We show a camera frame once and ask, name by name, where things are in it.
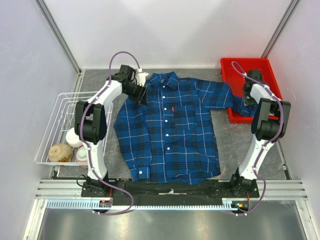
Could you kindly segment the blue plaid shirt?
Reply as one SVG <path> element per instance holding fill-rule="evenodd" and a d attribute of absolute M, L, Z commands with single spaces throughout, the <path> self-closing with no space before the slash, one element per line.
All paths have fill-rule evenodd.
<path fill-rule="evenodd" d="M 230 108 L 252 117 L 225 82 L 154 73 L 147 104 L 127 99 L 113 125 L 120 152 L 134 182 L 195 185 L 221 173 L 211 112 Z"/>

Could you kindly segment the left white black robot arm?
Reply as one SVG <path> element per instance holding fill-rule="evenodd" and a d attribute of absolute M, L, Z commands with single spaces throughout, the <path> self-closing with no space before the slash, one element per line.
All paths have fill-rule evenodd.
<path fill-rule="evenodd" d="M 138 104 L 147 105 L 146 80 L 149 74 L 121 65 L 111 74 L 103 87 L 88 100 L 79 100 L 75 105 L 74 132 L 86 150 L 88 174 L 92 191 L 99 197 L 106 196 L 110 185 L 106 182 L 108 170 L 104 162 L 103 143 L 107 136 L 106 110 L 120 95 L 125 94 Z"/>

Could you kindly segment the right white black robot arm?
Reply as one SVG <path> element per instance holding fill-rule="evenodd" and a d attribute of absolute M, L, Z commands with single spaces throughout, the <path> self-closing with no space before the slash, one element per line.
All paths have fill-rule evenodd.
<path fill-rule="evenodd" d="M 229 184 L 229 191 L 235 197 L 256 187 L 257 175 L 267 153 L 286 133 L 291 110 L 291 103 L 271 91 L 259 70 L 249 70 L 241 75 L 245 79 L 244 102 L 249 106 L 257 104 L 257 109 L 251 123 L 250 148 Z"/>

